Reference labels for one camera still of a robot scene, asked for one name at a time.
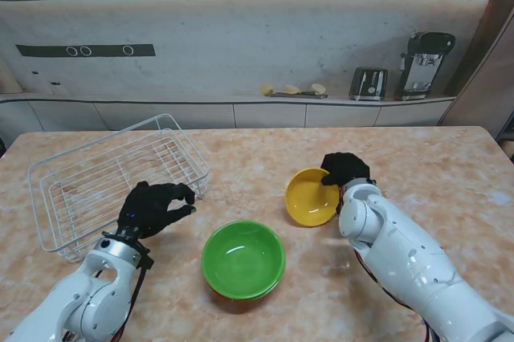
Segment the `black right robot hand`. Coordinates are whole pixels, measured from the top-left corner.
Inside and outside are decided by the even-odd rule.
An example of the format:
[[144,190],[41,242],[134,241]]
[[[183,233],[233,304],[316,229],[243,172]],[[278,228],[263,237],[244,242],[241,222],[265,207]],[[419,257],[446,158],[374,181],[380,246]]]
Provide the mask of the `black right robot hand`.
[[324,156],[321,168],[327,172],[321,179],[321,184],[325,186],[336,185],[343,189],[355,180],[376,185],[370,176],[369,166],[353,153],[328,153]]

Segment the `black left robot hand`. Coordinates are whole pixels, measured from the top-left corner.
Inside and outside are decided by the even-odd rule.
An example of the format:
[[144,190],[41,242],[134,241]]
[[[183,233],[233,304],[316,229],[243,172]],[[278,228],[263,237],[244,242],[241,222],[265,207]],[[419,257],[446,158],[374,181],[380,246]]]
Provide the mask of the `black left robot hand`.
[[195,211],[195,192],[185,184],[139,182],[121,208],[116,234],[129,238],[153,237]]

